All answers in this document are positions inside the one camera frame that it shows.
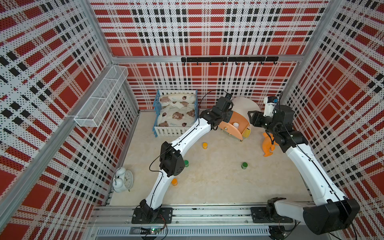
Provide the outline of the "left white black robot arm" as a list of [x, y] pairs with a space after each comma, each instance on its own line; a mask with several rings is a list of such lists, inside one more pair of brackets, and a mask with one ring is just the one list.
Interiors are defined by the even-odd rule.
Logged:
[[220, 97], [215, 106], [201, 112], [195, 123], [180, 137], [171, 143], [164, 142], [161, 153], [157, 180], [149, 195], [141, 200], [138, 215], [146, 223], [154, 223], [159, 215], [164, 196], [176, 176], [185, 168], [184, 156], [187, 151], [205, 134], [216, 130], [221, 122], [228, 123], [232, 117], [234, 104], [232, 95]]

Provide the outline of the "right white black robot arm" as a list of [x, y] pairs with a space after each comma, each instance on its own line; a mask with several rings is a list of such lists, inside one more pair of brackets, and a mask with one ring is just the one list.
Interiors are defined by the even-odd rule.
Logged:
[[298, 169], [313, 203], [300, 204], [285, 198], [268, 201], [271, 217], [287, 217], [305, 223], [316, 235], [353, 227], [360, 205], [349, 199], [322, 168], [305, 136], [293, 127], [294, 112], [289, 106], [275, 105], [266, 113], [249, 111], [250, 123], [264, 128]]

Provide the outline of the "round cabinet with coloured drawers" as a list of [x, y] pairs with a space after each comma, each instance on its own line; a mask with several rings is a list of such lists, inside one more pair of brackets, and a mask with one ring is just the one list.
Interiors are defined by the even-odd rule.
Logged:
[[[222, 132], [226, 132], [234, 138], [237, 138], [240, 142], [249, 137], [251, 133], [251, 125], [248, 117], [248, 111], [260, 111], [260, 107], [254, 101], [244, 98], [237, 97], [232, 100], [233, 114], [228, 123], [221, 122], [219, 128]], [[239, 127], [235, 128], [233, 123], [239, 123]]]

